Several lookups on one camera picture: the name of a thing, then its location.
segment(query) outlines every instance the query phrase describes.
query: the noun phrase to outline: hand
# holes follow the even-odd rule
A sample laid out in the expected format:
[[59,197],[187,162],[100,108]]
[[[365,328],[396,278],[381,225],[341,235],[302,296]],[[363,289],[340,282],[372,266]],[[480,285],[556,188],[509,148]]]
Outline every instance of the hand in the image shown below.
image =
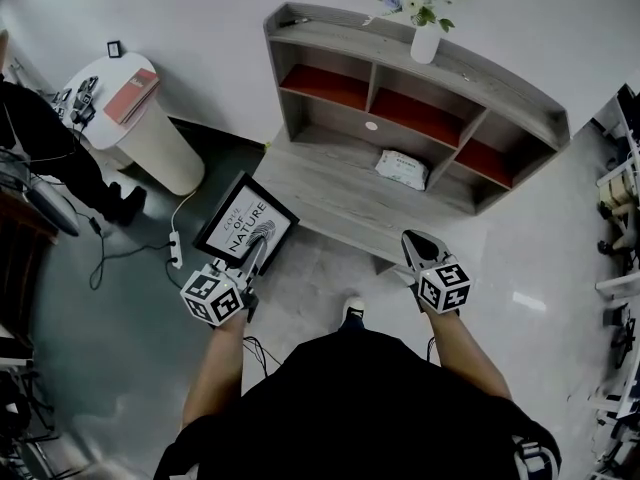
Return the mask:
[[418,298],[418,304],[422,311],[429,317],[431,324],[433,325],[436,322],[444,322],[448,320],[458,319],[458,313],[455,311],[447,311],[446,313],[437,313],[433,310],[426,302],[422,299]]
[[225,321],[222,325],[218,326],[216,331],[220,330],[223,332],[233,333],[233,334],[244,334],[244,328],[247,325],[247,316],[249,315],[248,311],[240,310],[235,315],[233,315],[229,320]]

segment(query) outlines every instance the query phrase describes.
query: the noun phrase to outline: standing person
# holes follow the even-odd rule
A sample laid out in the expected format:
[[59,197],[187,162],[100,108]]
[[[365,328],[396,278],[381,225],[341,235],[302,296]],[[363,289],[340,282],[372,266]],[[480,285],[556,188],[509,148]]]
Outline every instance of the standing person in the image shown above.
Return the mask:
[[553,437],[513,403],[458,315],[423,309],[442,367],[366,330],[364,302],[351,298],[338,332],[299,345],[242,397],[240,311],[213,331],[154,478],[557,478]]
[[131,223],[144,207],[146,191],[133,189],[126,199],[120,186],[107,186],[100,167],[60,121],[55,110],[35,92],[4,80],[1,74],[9,34],[0,32],[0,147],[11,149],[15,137],[31,157],[34,174],[50,175],[63,182],[69,192],[109,222]]

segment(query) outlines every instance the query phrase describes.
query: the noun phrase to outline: white round table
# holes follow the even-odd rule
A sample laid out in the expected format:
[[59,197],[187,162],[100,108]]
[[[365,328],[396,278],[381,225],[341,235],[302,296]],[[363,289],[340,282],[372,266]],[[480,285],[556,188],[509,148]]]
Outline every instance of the white round table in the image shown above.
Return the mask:
[[157,89],[122,125],[104,113],[105,105],[140,68],[155,73],[151,62],[137,53],[126,53],[119,59],[102,57],[80,70],[65,85],[64,90],[70,88],[71,94],[63,123],[73,127],[69,114],[75,94],[83,80],[97,76],[93,89],[96,114],[82,134],[95,149],[115,151],[116,158],[120,151],[174,194],[187,195],[204,178],[204,163],[156,102]]

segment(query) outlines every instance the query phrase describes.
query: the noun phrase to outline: electrical outlet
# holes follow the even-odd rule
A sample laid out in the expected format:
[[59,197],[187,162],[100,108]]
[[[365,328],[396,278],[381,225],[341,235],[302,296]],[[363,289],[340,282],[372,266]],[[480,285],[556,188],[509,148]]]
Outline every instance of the electrical outlet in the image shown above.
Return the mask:
[[171,266],[177,269],[182,268],[182,248],[180,247],[180,234],[177,231],[172,231],[169,233],[169,241],[175,242],[176,245],[171,246],[171,259],[173,261]]

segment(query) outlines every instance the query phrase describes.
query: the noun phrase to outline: gray floor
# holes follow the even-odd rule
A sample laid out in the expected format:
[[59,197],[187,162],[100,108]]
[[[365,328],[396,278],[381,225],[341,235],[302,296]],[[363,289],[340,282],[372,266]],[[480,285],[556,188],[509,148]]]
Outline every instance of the gray floor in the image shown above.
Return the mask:
[[[207,261],[190,247],[196,233],[238,172],[253,172],[263,156],[257,147],[232,145],[224,136],[191,142],[207,174],[176,217],[185,261],[172,272],[179,282]],[[107,254],[166,243],[169,218],[181,198],[137,167],[126,175],[105,171],[104,177],[118,181],[125,196],[134,183],[148,190],[144,215],[129,228],[100,220]],[[61,235],[49,251],[33,305],[36,364],[66,434],[65,450],[60,444],[49,449],[61,469],[67,461],[94,464],[87,478],[146,478],[175,436],[185,386],[211,331],[189,317],[166,278],[168,249],[108,261],[102,286],[92,291],[89,274],[100,259],[100,240],[85,219],[81,225],[80,237]],[[61,452],[67,459],[60,460]]]
[[[185,244],[237,170],[251,172],[260,160],[254,149],[212,147],[218,144],[209,142],[202,152],[207,181],[177,218]],[[585,402],[605,373],[610,339],[600,328],[603,301],[593,288],[615,270],[595,247],[608,226],[595,211],[594,183],[610,155],[587,127],[482,216],[434,215],[432,222],[475,280],[465,323],[504,373],[515,401],[557,439],[563,479],[584,477],[601,451],[603,434]],[[143,181],[150,191],[145,215],[127,230],[111,229],[108,251],[167,240],[178,198],[144,175]],[[34,306],[37,362],[65,431],[56,456],[92,464],[90,478],[148,478],[176,435],[210,331],[187,314],[167,281],[167,251],[108,263],[102,288],[92,292],[88,276],[100,244],[85,231],[62,237],[51,251]],[[175,273],[181,281],[207,259],[184,250],[186,265]],[[256,288],[262,302],[248,333],[281,360],[297,344],[335,330],[341,302],[353,292],[367,301],[367,327],[425,355],[431,330],[410,293],[392,273],[376,276],[372,257],[362,251],[299,229]],[[245,359],[246,390],[261,372],[252,356]]]

